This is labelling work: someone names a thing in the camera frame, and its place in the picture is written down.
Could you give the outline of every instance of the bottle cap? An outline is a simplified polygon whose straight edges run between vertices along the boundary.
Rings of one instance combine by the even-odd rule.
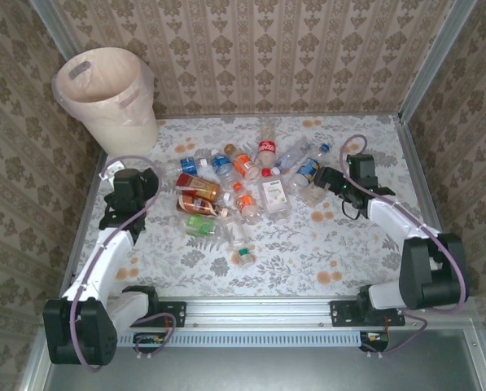
[[[240,193],[243,190],[244,190],[244,187],[243,187],[242,184],[240,184],[239,182],[237,182],[237,183],[234,184],[234,191],[236,193]]]
[[[235,152],[235,146],[234,146],[234,144],[227,144],[226,147],[225,147],[225,154],[226,155],[231,155],[234,152]]]

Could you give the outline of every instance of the wall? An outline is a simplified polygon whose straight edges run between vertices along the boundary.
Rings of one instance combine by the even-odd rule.
[[[159,116],[395,112],[452,0],[55,0],[80,51],[155,71]]]
[[[0,0],[0,391],[21,378],[98,158],[52,98],[60,58],[27,2]]]
[[[486,0],[477,2],[409,125],[444,228],[463,238],[486,327]]]

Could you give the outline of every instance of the plastic bottle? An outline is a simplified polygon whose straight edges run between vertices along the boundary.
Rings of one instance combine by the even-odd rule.
[[[210,238],[222,233],[219,219],[198,214],[179,213],[177,225],[190,236]]]
[[[291,204],[282,176],[272,176],[269,169],[263,169],[262,176],[263,178],[259,181],[259,194],[268,218],[275,224],[288,222]]]
[[[217,149],[212,150],[212,167],[225,191],[232,191],[234,184],[242,179],[230,158]]]
[[[259,175],[259,169],[252,159],[250,159],[250,156],[237,149],[234,144],[226,145],[225,154],[230,157],[235,169],[237,169],[243,178],[251,181]]]
[[[259,215],[259,207],[252,194],[246,190],[241,183],[235,183],[235,204],[237,209],[243,216],[244,220],[251,226],[256,225],[261,216]]]
[[[317,173],[318,168],[324,163],[330,146],[322,144],[317,152],[312,152],[308,159],[300,166],[295,174],[291,177],[290,188],[295,191],[308,186]]]
[[[275,121],[265,120],[261,124],[261,142],[257,159],[264,168],[271,168],[275,162]]]
[[[310,208],[315,208],[326,198],[327,193],[328,190],[315,185],[315,182],[311,182],[300,191],[300,199]]]
[[[275,162],[271,169],[272,174],[286,174],[289,169],[302,161],[311,151],[311,144],[308,143],[306,136],[297,141],[290,149]]]
[[[239,257],[239,266],[246,269],[253,264],[249,250],[249,240],[238,216],[230,216],[221,220],[223,231],[228,243]]]
[[[219,205],[212,204],[202,198],[193,197],[192,195],[181,194],[177,198],[176,209],[179,212],[189,214],[202,214],[204,216],[226,217],[228,209]]]
[[[171,160],[163,165],[164,173],[169,177],[176,177],[181,173],[189,175],[197,175],[197,169],[199,167],[206,167],[204,163],[195,163],[193,157],[186,157],[180,160]]]
[[[230,200],[230,193],[223,193],[217,183],[184,173],[177,179],[176,190],[184,196],[199,197],[210,202],[216,202],[221,196],[224,201]]]

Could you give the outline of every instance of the plastic trash bin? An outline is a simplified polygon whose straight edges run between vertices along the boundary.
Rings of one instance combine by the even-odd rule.
[[[116,47],[81,53],[58,71],[52,88],[108,155],[146,155],[155,146],[154,73],[135,54]]]

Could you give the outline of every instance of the floral tablecloth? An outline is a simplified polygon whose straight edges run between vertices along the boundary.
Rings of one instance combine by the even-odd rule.
[[[314,143],[333,147],[329,155],[335,168],[344,140],[364,134],[380,184],[393,189],[402,204],[420,215],[391,116],[283,116],[276,120],[279,155],[305,134]],[[261,121],[257,117],[160,121],[160,138],[151,158],[162,163],[185,156],[205,157],[227,143],[255,154]],[[351,144],[351,153],[360,149],[360,142]],[[134,160],[125,163],[146,168]],[[208,170],[199,174],[212,178]],[[107,182],[100,185],[80,268],[94,247],[105,207],[103,197],[111,190]],[[238,258],[223,238],[203,241],[172,227],[176,200],[172,183],[165,181],[146,219],[147,230],[121,265],[113,294],[127,285],[147,284],[154,285],[162,297],[354,295],[363,284],[398,276],[401,254],[395,243],[369,220],[345,217],[341,201],[331,193],[315,209],[293,199],[294,212],[286,225],[263,219],[256,226],[245,226],[255,257],[255,265],[246,270],[238,266]]]

